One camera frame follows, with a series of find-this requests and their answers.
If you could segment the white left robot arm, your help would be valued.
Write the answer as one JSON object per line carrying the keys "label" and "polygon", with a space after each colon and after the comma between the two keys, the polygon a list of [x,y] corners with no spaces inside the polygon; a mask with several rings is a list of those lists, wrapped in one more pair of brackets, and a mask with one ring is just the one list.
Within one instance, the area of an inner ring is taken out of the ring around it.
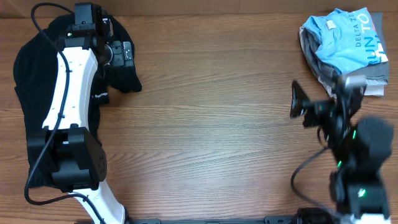
{"label": "white left robot arm", "polygon": [[96,77],[135,74],[133,43],[114,35],[114,19],[97,4],[77,3],[73,14],[73,24],[52,42],[57,79],[41,129],[27,137],[33,164],[24,189],[41,174],[63,198],[77,199],[94,223],[131,223],[106,181],[106,154],[90,129],[89,110]]}

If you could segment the light blue t-shirt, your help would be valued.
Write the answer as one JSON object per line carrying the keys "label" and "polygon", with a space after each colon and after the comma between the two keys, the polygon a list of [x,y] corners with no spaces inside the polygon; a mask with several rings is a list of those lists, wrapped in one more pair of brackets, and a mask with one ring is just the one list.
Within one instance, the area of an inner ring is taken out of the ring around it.
{"label": "light blue t-shirt", "polygon": [[310,16],[302,25],[301,34],[308,41],[309,59],[318,68],[330,68],[339,75],[389,61],[365,7]]}

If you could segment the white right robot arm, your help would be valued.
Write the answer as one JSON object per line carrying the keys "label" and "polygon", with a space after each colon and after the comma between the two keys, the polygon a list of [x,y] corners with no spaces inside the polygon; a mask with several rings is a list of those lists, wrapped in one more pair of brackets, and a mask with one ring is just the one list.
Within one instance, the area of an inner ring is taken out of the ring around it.
{"label": "white right robot arm", "polygon": [[329,191],[336,208],[331,209],[301,193],[295,186],[300,170],[320,152],[300,164],[290,180],[297,196],[313,204],[300,208],[292,223],[390,223],[391,215],[381,167],[392,154],[394,127],[386,120],[368,116],[351,123],[366,91],[364,75],[333,77],[334,98],[312,101],[297,81],[292,82],[290,117],[303,116],[303,126],[316,127],[321,152],[330,150],[337,170],[330,174]]}

